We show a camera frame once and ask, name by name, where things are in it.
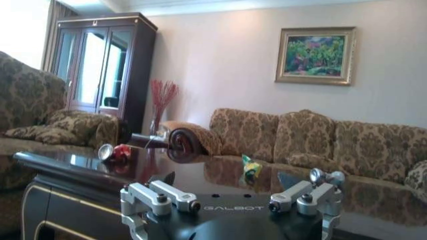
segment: table leg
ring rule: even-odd
[[[50,187],[30,183],[25,189],[21,201],[21,239],[49,239],[48,230],[44,230]]]

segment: glass cabinet door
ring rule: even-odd
[[[77,47],[80,41],[78,30],[62,30],[58,38],[58,53],[56,57],[56,75],[69,86],[72,83],[73,68],[76,65]]]
[[[78,72],[73,88],[73,102],[94,106],[104,64],[106,28],[89,28],[82,31]]]
[[[109,32],[108,58],[98,105],[100,107],[118,108],[120,91],[126,77],[132,29],[112,27]]]

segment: landscape painting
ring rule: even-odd
[[[282,28],[276,82],[349,85],[355,27]]]
[[[341,75],[345,36],[289,36],[284,74]]]

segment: curtain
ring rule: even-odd
[[[54,48],[57,44],[57,34],[58,26],[57,20],[64,17],[76,16],[77,13],[72,11],[66,6],[64,6],[56,0],[50,0],[48,6],[48,18],[46,18],[46,29],[45,29],[45,40],[42,48],[42,58],[41,58],[41,70],[46,72],[53,71],[53,61],[54,61]]]

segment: sofa cushion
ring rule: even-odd
[[[309,111],[280,115],[273,146],[273,162],[286,163],[294,154],[310,154],[332,159],[335,123]]]
[[[221,155],[246,155],[272,162],[277,116],[228,108],[214,110],[209,129],[221,142]]]
[[[85,141],[80,139],[72,132],[58,128],[46,126],[36,135],[34,140],[44,144],[52,145],[74,145],[84,146]]]
[[[333,160],[349,175],[403,184],[409,167],[427,159],[427,129],[336,122]]]
[[[24,140],[34,140],[37,134],[41,130],[44,130],[44,126],[22,126],[13,129],[6,130],[2,135],[9,138],[24,139]]]
[[[408,171],[404,185],[411,189],[417,199],[427,203],[427,160],[416,163]]]
[[[22,140],[34,140],[52,145],[85,145],[84,139],[80,139],[70,131],[50,125],[17,127],[5,131],[4,136]]]
[[[100,123],[100,114],[65,109],[56,111],[46,120],[49,126],[72,132],[85,142],[89,141]]]

